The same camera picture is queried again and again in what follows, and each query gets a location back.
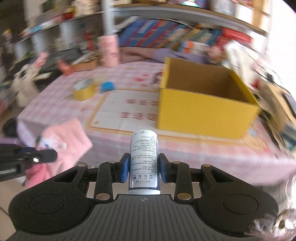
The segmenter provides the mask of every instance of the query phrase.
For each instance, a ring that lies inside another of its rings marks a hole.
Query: blue object
[[[108,81],[108,82],[102,83],[101,93],[112,91],[112,90],[115,90],[115,86],[112,82]]]

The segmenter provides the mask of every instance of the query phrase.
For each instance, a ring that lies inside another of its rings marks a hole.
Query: white can
[[[157,134],[136,131],[131,136],[129,194],[160,194]]]

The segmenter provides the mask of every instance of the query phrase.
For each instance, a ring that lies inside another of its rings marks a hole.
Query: yellow tape roll
[[[74,99],[83,101],[94,96],[96,87],[92,79],[83,79],[73,86]]]

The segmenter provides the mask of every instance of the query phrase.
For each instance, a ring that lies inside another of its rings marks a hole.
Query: yellow box
[[[239,139],[260,112],[241,79],[224,67],[167,58],[160,84],[161,130]]]

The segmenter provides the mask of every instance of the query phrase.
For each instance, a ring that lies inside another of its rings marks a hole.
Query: pink cloth
[[[53,163],[37,164],[26,171],[26,187],[33,187],[75,166],[92,143],[76,118],[46,128],[36,149],[54,149],[58,158]]]

